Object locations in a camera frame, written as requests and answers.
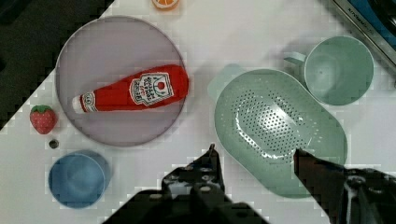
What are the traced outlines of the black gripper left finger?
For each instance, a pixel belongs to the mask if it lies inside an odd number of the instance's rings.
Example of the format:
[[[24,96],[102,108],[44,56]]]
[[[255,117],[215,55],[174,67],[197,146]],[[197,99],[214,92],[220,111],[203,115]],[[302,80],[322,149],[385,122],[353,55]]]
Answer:
[[[174,169],[161,183],[162,190],[173,199],[179,195],[188,195],[195,185],[210,185],[225,191],[219,153],[214,144],[198,159]]]

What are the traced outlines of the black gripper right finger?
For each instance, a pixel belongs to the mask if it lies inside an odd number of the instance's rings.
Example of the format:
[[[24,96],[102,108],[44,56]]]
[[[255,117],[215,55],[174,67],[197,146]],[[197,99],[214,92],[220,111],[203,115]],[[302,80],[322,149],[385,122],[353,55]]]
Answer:
[[[396,224],[395,177],[372,168],[348,169],[297,149],[294,173],[331,224]]]

